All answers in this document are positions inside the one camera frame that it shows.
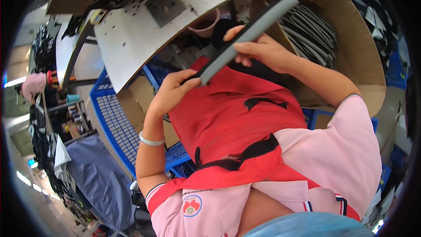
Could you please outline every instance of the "cardboard box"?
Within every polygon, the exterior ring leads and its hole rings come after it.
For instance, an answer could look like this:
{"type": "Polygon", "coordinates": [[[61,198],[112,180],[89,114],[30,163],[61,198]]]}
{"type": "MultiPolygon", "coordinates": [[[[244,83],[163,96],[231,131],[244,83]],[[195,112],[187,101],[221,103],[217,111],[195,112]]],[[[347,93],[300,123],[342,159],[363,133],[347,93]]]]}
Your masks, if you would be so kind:
{"type": "MultiPolygon", "coordinates": [[[[117,94],[121,108],[138,134],[143,130],[145,115],[154,96],[154,88],[145,76],[138,76],[128,88],[117,94]]],[[[177,137],[173,126],[165,120],[162,121],[164,123],[165,144],[167,147],[171,147],[180,139],[177,137]]]]}
{"type": "MultiPolygon", "coordinates": [[[[386,94],[386,83],[382,63],[370,31],[351,0],[299,0],[326,18],[336,30],[335,69],[360,89],[370,117],[382,107],[386,94]]],[[[271,0],[252,0],[250,15],[253,16],[271,0]]],[[[267,30],[273,39],[292,53],[297,54],[294,46],[285,35],[280,24],[267,30]]],[[[291,84],[288,88],[294,93],[300,105],[305,108],[333,112],[335,109],[326,104],[319,95],[292,76],[286,76],[291,84]]]]}

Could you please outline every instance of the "floor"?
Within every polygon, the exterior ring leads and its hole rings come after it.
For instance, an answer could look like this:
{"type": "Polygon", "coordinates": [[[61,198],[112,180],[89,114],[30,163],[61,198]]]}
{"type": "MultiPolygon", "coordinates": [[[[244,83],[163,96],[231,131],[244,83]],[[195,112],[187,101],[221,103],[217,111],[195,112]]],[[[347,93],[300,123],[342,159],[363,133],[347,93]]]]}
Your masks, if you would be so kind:
{"type": "MultiPolygon", "coordinates": [[[[92,79],[98,77],[103,70],[103,61],[97,45],[85,44],[79,54],[76,61],[74,75],[77,79],[92,79]]],[[[109,143],[96,114],[92,107],[91,99],[89,98],[89,92],[92,89],[92,85],[78,87],[76,92],[85,101],[85,108],[87,116],[91,120],[94,128],[98,130],[99,136],[103,143],[116,159],[118,164],[124,170],[124,172],[132,178],[132,174],[120,160],[118,155],[113,150],[113,147],[109,143]]],[[[396,87],[387,87],[386,97],[384,99],[383,106],[379,113],[375,116],[379,119],[376,136],[379,142],[381,150],[382,161],[389,163],[390,152],[393,149],[394,137],[395,137],[395,126],[396,116],[399,112],[399,108],[402,107],[405,101],[405,91],[396,87]]]]}

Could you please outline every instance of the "clothing pile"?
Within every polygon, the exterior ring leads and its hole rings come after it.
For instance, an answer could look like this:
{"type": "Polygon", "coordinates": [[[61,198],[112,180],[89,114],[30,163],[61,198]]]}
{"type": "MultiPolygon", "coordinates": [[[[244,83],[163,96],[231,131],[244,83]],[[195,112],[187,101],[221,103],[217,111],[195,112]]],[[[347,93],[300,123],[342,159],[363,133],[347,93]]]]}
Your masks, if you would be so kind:
{"type": "Polygon", "coordinates": [[[298,5],[280,23],[301,57],[334,68],[336,32],[325,18],[304,5],[298,5]]]}
{"type": "Polygon", "coordinates": [[[45,170],[51,188],[59,196],[63,196],[63,182],[54,174],[55,145],[54,134],[46,134],[44,109],[41,104],[41,95],[35,99],[35,105],[29,109],[29,133],[32,135],[34,160],[38,162],[38,169],[45,170]]]}
{"type": "Polygon", "coordinates": [[[392,52],[397,50],[401,31],[392,8],[386,0],[352,0],[362,15],[376,43],[383,70],[387,70],[392,52]]]}
{"type": "Polygon", "coordinates": [[[42,25],[32,43],[35,71],[37,73],[55,70],[55,39],[48,33],[47,27],[42,25]]]}

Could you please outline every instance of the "stack of fabric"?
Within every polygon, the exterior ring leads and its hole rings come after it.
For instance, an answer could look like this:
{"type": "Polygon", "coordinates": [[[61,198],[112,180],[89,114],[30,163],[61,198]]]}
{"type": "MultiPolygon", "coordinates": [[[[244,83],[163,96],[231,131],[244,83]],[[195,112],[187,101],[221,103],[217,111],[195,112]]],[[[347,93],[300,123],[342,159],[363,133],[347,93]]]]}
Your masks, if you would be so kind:
{"type": "Polygon", "coordinates": [[[55,70],[55,39],[48,33],[47,27],[42,25],[32,43],[34,53],[35,72],[55,70]]]}
{"type": "Polygon", "coordinates": [[[280,23],[301,57],[323,67],[334,68],[336,32],[325,18],[306,6],[298,5],[280,23]]]}
{"type": "Polygon", "coordinates": [[[386,71],[392,52],[397,50],[397,40],[402,36],[396,17],[387,0],[352,0],[370,29],[376,43],[383,69],[386,71]]]}

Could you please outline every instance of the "embroidered logo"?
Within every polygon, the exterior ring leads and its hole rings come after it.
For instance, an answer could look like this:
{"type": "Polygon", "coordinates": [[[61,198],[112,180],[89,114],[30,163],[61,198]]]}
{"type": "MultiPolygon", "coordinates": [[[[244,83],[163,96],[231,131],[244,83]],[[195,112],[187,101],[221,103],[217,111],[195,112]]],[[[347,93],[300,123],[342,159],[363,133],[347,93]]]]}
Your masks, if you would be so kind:
{"type": "Polygon", "coordinates": [[[202,199],[197,195],[189,195],[183,199],[183,214],[185,217],[196,216],[202,209],[202,199]]]}

